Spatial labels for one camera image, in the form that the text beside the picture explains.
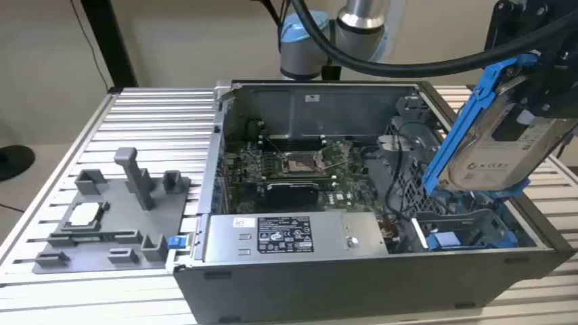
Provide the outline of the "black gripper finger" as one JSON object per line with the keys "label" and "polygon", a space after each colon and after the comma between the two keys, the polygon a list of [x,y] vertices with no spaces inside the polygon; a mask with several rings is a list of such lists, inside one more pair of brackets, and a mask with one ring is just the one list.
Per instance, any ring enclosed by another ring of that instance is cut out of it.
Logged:
{"label": "black gripper finger", "polygon": [[521,135],[532,125],[532,112],[520,103],[511,103],[508,113],[493,132],[493,139],[499,142],[519,141]]}

